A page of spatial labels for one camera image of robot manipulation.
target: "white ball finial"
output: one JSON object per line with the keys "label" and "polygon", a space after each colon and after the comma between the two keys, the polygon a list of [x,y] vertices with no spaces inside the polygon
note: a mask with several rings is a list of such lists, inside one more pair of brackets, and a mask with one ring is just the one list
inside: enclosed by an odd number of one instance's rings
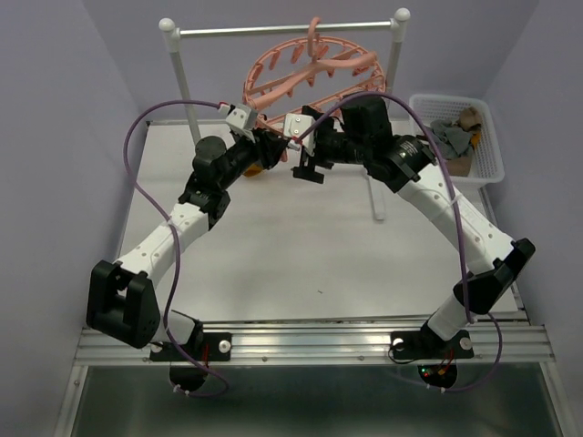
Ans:
{"label": "white ball finial", "polygon": [[176,29],[176,25],[169,18],[162,18],[158,23],[158,27],[162,32],[172,32]]}
{"label": "white ball finial", "polygon": [[409,9],[402,7],[397,9],[397,12],[394,13],[394,19],[397,21],[409,21],[409,19],[411,19],[411,13],[409,12]]}

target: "purple wall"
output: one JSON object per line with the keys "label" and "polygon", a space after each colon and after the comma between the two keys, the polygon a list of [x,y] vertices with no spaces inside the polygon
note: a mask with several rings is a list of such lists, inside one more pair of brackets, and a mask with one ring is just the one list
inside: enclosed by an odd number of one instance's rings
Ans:
{"label": "purple wall", "polygon": [[127,213],[137,114],[79,0],[4,0],[0,17],[0,435],[53,435],[92,266]]}
{"label": "purple wall", "polygon": [[583,3],[543,0],[487,92],[506,169],[489,189],[501,227],[537,254],[520,279],[583,420]]}
{"label": "purple wall", "polygon": [[[434,91],[480,97],[537,5],[537,0],[373,0],[363,2],[365,7],[353,0],[83,1],[141,109],[179,96],[158,30],[158,21],[165,16],[178,26],[195,29],[296,25],[309,23],[314,15],[326,23],[388,20],[394,11],[405,6],[410,8],[412,19],[397,74],[396,94],[405,99],[412,93]],[[376,50],[385,66],[391,38],[388,32],[338,35]],[[211,101],[240,101],[243,81],[255,59],[276,42],[293,37],[297,35],[184,41],[190,93],[194,98]],[[349,83],[352,82],[343,80],[340,74],[330,82],[319,77],[314,89],[297,88],[293,102],[277,108],[285,111],[300,106]],[[201,109],[200,113],[203,117],[217,117],[211,110]],[[181,108],[173,108],[161,112],[160,117],[185,116]]]}

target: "crumpled fabric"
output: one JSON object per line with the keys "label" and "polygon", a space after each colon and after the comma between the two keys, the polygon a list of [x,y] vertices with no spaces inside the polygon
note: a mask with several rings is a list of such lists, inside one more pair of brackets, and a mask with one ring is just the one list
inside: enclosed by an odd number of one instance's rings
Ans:
{"label": "crumpled fabric", "polygon": [[445,159],[466,157],[471,153],[472,132],[465,132],[449,120],[435,120],[430,126],[434,141]]}

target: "gray floor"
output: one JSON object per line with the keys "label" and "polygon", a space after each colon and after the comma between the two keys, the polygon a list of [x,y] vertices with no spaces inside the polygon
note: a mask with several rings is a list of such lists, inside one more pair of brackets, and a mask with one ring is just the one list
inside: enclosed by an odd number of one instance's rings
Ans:
{"label": "gray floor", "polygon": [[[469,383],[487,365],[460,368]],[[395,367],[228,369],[214,400],[172,393],[168,368],[89,371],[74,435],[92,436],[544,436],[560,435],[536,364],[507,364],[464,394],[395,378]],[[416,367],[399,369],[415,378]]]}

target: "plastic laundry basket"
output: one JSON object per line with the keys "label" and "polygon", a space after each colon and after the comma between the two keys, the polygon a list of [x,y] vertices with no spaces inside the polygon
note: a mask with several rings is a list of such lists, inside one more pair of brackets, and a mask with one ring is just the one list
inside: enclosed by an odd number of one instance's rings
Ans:
{"label": "plastic laundry basket", "polygon": [[[477,189],[486,184],[500,182],[504,178],[504,167],[500,147],[494,130],[492,115],[486,102],[476,98],[415,94],[409,105],[429,126],[433,120],[457,120],[459,113],[467,107],[475,107],[482,115],[482,136],[472,159],[472,168],[466,178],[452,177],[458,189]],[[412,118],[409,119],[415,134],[421,130]]]}

